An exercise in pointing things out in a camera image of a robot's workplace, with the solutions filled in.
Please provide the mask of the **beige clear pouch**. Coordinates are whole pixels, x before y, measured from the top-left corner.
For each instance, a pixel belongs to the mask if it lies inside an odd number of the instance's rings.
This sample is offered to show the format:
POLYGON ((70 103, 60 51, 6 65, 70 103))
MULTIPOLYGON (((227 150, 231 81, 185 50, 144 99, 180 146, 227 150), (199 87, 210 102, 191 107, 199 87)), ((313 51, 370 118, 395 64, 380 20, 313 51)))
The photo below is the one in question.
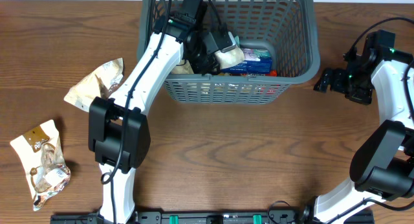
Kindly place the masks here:
MULTIPOLYGON (((245 60, 244 52, 236 46, 234 49, 228 52, 217 51, 214 53, 214 58, 218 60, 220 69, 227 69, 233 66, 236 66, 245 60)), ((193 68, 189 62, 186 60, 181 60, 178 65, 176 65, 171 74, 193 74, 193 68)))

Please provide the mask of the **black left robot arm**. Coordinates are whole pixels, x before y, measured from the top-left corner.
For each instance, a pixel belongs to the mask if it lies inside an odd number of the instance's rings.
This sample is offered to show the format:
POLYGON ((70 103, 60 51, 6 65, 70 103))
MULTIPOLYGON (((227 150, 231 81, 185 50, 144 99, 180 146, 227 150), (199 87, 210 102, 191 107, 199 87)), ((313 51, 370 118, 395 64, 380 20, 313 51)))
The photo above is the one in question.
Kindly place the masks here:
POLYGON ((109 98, 96 97, 89 108, 89 150, 102 172, 103 204, 97 223, 128 223, 135 210, 133 187, 151 137, 147 115, 167 76, 181 60, 198 74, 217 74, 215 52, 235 48, 222 21, 213 31, 203 28, 212 0, 183 0, 167 9, 153 27, 147 48, 127 80, 109 98))

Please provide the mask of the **blue tissue pack box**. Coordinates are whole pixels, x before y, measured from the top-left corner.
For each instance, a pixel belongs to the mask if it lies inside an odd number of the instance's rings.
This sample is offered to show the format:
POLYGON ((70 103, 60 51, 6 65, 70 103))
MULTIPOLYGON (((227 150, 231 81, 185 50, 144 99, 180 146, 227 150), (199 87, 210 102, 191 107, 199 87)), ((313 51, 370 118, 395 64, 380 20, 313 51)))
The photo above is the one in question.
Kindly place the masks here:
POLYGON ((242 48, 245 59, 233 67, 221 69, 230 74, 269 74, 272 70, 271 53, 266 49, 242 48))

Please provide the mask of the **teal snack wrapper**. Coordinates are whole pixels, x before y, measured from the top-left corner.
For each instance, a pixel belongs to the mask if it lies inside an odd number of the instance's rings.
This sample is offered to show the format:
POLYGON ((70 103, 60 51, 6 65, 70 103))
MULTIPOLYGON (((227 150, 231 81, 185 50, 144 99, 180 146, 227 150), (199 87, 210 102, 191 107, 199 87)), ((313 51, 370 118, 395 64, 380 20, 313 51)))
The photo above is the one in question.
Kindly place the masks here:
POLYGON ((235 43, 236 43, 237 47, 240 47, 240 39, 239 39, 239 36, 235 36, 234 37, 234 40, 235 40, 235 43))

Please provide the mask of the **red snack bar package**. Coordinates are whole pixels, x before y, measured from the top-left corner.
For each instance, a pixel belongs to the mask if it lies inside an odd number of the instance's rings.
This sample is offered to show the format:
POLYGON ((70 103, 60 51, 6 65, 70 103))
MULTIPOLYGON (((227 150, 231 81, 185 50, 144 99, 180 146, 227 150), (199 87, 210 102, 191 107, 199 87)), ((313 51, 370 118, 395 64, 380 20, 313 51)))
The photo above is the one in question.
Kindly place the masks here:
MULTIPOLYGON (((275 70, 271 70, 269 73, 219 73, 219 76, 242 76, 242 77, 258 77, 258 76, 272 76, 272 77, 276 77, 277 71, 275 70)), ((245 93, 245 92, 249 92, 249 90, 251 90, 252 85, 248 84, 247 86, 242 86, 241 90, 245 93)))

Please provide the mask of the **white brown treat pouch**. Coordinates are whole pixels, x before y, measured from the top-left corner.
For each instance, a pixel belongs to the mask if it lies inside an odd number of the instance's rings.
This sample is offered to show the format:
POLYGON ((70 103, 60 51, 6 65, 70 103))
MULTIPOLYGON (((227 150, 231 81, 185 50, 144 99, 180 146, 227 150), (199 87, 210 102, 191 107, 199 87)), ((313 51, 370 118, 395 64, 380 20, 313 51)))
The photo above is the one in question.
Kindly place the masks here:
POLYGON ((71 179, 71 170, 63 157, 60 133, 55 122, 48 120, 11 140, 10 145, 23 165, 33 211, 38 211, 71 179))

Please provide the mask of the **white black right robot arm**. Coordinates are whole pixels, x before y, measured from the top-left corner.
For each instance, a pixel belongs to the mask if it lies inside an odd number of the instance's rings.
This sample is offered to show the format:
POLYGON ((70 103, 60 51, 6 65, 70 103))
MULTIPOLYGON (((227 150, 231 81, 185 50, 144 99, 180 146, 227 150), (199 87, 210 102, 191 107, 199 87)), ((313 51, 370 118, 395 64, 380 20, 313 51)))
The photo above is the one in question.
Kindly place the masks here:
POLYGON ((354 154, 348 178, 312 199, 299 223, 371 223, 371 205, 394 211, 413 208, 412 203, 389 205, 413 197, 413 55, 394 44, 392 32, 369 33, 362 54, 351 48, 344 56, 347 67, 325 69, 314 86, 365 105, 376 95, 380 124, 354 154))

